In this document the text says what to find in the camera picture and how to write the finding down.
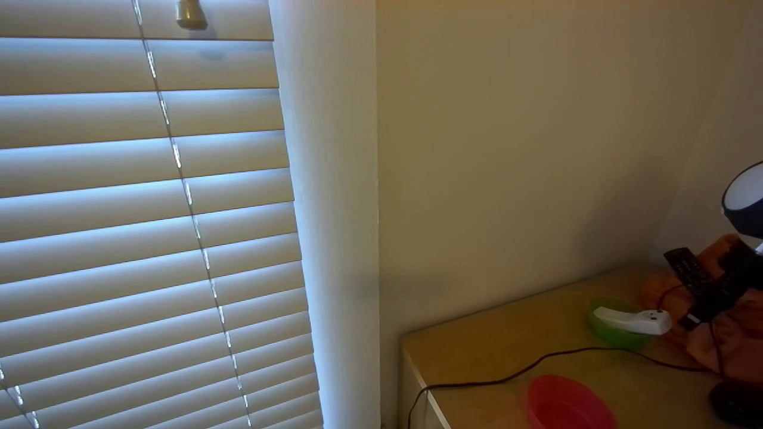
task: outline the green object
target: green object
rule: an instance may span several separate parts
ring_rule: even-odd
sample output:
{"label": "green object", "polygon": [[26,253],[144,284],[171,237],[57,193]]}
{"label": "green object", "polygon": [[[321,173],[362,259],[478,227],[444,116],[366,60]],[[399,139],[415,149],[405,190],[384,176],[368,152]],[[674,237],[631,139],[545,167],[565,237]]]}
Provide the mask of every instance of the green object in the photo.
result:
{"label": "green object", "polygon": [[610,324],[601,322],[599,317],[594,317],[594,310],[589,313],[589,327],[601,340],[606,340],[614,348],[633,349],[633,348],[640,348],[644,344],[651,340],[651,336],[621,330],[621,329],[614,329]]}

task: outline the white venetian blind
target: white venetian blind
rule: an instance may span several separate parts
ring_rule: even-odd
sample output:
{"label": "white venetian blind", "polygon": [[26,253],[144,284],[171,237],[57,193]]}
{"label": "white venetian blind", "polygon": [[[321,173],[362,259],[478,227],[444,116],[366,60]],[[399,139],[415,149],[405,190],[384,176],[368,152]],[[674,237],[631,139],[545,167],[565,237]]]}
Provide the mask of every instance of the white venetian blind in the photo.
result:
{"label": "white venetian blind", "polygon": [[0,427],[320,427],[267,0],[0,0]]}

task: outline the wall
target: wall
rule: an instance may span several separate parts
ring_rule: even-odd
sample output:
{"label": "wall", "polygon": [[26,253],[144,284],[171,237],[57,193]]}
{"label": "wall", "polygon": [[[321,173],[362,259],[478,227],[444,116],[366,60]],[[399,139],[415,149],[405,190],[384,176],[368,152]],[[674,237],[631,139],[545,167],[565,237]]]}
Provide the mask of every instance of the wall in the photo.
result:
{"label": "wall", "polygon": [[271,0],[324,427],[379,427],[374,0]]}
{"label": "wall", "polygon": [[701,249],[720,234],[733,230],[720,214],[720,198],[731,176],[755,159],[763,159],[759,75],[763,3],[752,3],[701,136],[686,152],[689,164],[662,230],[656,237],[652,257],[677,245]]}
{"label": "wall", "polygon": [[745,7],[379,0],[385,427],[397,334],[649,257]]}

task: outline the window blind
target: window blind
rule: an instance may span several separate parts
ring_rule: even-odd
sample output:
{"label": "window blind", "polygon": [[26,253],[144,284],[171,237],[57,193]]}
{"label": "window blind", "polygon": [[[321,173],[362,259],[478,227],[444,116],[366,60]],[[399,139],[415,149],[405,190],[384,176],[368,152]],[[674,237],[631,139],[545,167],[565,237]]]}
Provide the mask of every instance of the window blind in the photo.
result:
{"label": "window blind", "polygon": [[0,427],[320,427],[267,0],[0,0]]}

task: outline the wooden table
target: wooden table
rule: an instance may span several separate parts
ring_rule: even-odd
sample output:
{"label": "wooden table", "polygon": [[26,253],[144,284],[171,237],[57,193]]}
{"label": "wooden table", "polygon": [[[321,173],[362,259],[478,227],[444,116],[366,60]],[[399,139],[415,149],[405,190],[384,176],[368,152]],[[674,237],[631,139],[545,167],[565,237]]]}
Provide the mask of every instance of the wooden table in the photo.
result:
{"label": "wooden table", "polygon": [[[402,336],[399,427],[407,427],[405,416],[421,385],[501,379],[544,353],[606,346],[587,327],[589,310],[633,307],[637,288],[657,272],[624,267]],[[690,366],[666,340],[651,340],[640,353]],[[589,385],[613,410],[619,429],[724,427],[706,400],[717,380],[713,373],[677,372],[621,349],[603,349],[545,360],[501,385],[426,394],[411,410],[411,429],[522,429],[522,395],[538,373],[560,373]]]}

